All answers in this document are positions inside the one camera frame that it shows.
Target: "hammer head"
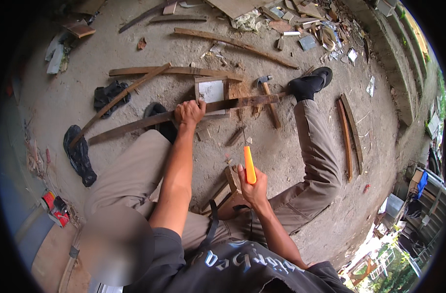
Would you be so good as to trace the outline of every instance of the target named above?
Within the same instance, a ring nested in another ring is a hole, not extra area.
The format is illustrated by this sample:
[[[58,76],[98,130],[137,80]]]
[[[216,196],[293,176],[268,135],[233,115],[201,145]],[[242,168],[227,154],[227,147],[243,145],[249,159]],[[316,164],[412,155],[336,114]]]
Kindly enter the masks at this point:
[[[258,87],[260,84],[266,83],[271,79],[273,79],[273,76],[271,75],[259,77],[258,79],[255,80],[255,86]]]

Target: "blue cloth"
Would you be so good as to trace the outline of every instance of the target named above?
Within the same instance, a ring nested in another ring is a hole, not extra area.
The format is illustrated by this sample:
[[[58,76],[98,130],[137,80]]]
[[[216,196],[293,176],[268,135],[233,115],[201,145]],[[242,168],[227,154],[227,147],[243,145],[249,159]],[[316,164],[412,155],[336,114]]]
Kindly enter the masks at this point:
[[[413,199],[419,199],[422,196],[423,190],[425,189],[425,185],[428,183],[428,173],[426,171],[423,171],[422,178],[420,179],[420,182],[416,186],[416,189],[418,189],[418,193],[413,197]]]

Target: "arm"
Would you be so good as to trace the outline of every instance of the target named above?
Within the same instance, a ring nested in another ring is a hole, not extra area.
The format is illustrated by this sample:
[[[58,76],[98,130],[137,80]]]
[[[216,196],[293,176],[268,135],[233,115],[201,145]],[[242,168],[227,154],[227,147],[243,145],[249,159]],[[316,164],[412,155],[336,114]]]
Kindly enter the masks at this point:
[[[205,114],[205,102],[200,101],[199,105],[192,100],[174,110],[179,123],[178,136],[171,148],[158,204],[149,220],[152,228],[167,228],[181,237],[192,197],[193,135],[195,126]]]
[[[267,200],[267,175],[256,167],[254,168],[257,182],[253,185],[246,182],[246,172],[241,164],[238,164],[238,175],[244,199],[251,204],[257,217],[259,217],[268,248],[301,269],[306,270],[308,266],[301,259],[298,247],[277,219]]]

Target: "black t-shirt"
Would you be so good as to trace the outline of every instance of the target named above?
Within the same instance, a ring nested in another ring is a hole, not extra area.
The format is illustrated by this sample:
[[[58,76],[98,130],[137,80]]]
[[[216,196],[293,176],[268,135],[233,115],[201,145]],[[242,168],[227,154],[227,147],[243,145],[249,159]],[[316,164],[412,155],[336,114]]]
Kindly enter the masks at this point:
[[[188,261],[177,233],[153,229],[155,256],[147,273],[124,292],[352,292],[330,262],[302,270],[252,241],[217,244]]]

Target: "person's right hand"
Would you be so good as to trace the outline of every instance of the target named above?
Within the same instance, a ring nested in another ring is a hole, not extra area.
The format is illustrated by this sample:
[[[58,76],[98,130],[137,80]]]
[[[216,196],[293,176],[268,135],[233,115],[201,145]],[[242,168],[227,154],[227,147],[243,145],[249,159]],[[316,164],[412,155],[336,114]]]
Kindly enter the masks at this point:
[[[199,100],[199,105],[197,105],[195,100],[183,102],[174,110],[174,117],[179,124],[195,127],[203,115],[205,115],[206,106],[207,103],[202,100]]]
[[[238,164],[238,175],[243,197],[255,208],[267,202],[267,175],[262,173],[257,167],[254,167],[254,170],[257,181],[255,184],[249,184],[246,181],[246,169],[241,164]]]

